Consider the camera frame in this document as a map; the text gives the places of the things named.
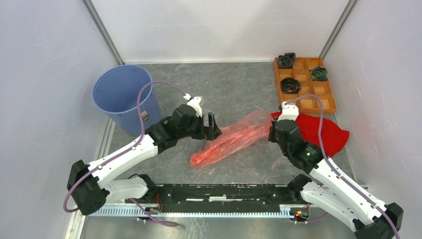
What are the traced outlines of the red translucent trash bag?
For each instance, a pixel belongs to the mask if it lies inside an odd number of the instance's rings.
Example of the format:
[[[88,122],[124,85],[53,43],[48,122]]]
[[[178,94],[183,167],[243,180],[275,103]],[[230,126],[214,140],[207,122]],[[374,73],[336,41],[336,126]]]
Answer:
[[[217,139],[207,142],[202,150],[190,157],[190,166],[209,166],[267,138],[272,119],[269,112],[255,110],[238,122],[223,127]]]

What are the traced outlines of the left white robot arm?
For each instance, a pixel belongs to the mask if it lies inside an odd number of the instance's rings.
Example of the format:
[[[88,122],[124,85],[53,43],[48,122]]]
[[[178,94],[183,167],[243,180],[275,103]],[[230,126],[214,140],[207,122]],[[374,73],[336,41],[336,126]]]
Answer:
[[[156,189],[143,179],[131,184],[117,180],[117,176],[163,151],[176,146],[180,139],[217,139],[221,134],[213,113],[208,114],[209,124],[203,115],[188,105],[180,105],[171,116],[151,125],[134,142],[101,159],[84,163],[75,162],[67,182],[68,194],[63,203],[65,212],[80,211],[87,216],[98,211],[111,199],[141,199],[150,203],[156,198]]]

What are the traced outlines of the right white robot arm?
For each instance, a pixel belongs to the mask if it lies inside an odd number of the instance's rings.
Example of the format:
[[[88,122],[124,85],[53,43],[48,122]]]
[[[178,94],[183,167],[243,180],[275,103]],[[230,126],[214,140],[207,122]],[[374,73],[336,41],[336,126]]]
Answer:
[[[273,120],[269,141],[303,174],[288,184],[291,202],[306,201],[331,214],[357,239],[398,239],[404,211],[386,204],[353,181],[316,144],[303,140],[291,119]]]

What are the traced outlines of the blue plastic trash bin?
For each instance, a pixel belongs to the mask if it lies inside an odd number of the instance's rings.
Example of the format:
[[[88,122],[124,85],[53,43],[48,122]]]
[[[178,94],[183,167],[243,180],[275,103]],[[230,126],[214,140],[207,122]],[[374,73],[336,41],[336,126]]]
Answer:
[[[131,135],[139,136],[141,123],[136,107],[137,97],[140,90],[152,81],[151,74],[141,66],[114,67],[96,81],[92,92],[93,101],[121,129]],[[143,91],[140,109],[144,128],[158,123],[163,118],[153,85]]]

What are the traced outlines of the black bag roll middle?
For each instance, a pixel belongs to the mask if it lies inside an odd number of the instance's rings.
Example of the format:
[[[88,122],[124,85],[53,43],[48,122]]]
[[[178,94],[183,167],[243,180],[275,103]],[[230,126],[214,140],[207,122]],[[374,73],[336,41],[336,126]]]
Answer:
[[[280,85],[284,94],[298,94],[302,89],[300,82],[292,77],[282,79]]]

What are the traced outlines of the black bag roll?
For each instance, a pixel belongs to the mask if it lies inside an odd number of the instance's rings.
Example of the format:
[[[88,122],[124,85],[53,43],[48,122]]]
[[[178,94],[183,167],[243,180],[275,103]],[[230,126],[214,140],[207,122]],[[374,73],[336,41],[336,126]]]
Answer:
[[[280,85],[284,94],[298,94],[302,89],[300,82],[292,77],[282,79]]]
[[[285,53],[284,55],[279,55],[276,58],[276,63],[279,69],[292,69],[295,61],[296,54],[294,52]]]

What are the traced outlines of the orange compartment tray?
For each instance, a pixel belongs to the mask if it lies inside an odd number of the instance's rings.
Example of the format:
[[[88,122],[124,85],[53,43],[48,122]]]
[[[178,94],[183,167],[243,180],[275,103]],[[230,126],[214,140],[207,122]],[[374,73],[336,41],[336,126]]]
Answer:
[[[291,101],[297,97],[312,94],[319,97],[322,104],[313,97],[303,98],[295,102],[299,112],[308,115],[316,115],[323,108],[323,113],[332,115],[337,111],[337,105],[331,89],[330,81],[315,81],[312,79],[311,70],[316,67],[324,67],[323,60],[319,57],[298,57],[291,69],[278,67],[277,58],[273,61],[274,75],[279,103]],[[295,94],[287,94],[282,90],[281,81],[285,78],[294,78],[301,88]]]

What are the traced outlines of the dark green bag roll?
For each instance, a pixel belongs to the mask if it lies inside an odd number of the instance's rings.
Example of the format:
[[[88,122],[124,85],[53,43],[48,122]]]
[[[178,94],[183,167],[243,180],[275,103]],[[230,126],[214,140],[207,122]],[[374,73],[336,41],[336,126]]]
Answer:
[[[328,70],[323,66],[317,66],[310,70],[310,76],[313,81],[327,81]]]

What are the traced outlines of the black bag roll top left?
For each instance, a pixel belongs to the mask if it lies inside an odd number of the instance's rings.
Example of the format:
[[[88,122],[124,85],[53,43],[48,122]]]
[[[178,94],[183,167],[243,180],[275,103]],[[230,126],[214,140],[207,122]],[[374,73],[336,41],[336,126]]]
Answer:
[[[279,69],[292,69],[295,61],[296,54],[294,52],[285,53],[284,55],[279,55],[276,58],[276,63]]]

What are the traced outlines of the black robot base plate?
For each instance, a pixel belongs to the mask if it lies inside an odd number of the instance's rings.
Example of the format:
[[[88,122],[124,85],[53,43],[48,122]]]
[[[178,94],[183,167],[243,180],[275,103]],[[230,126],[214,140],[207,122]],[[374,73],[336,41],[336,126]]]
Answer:
[[[275,213],[281,205],[307,206],[283,184],[162,184],[136,202],[163,213]]]

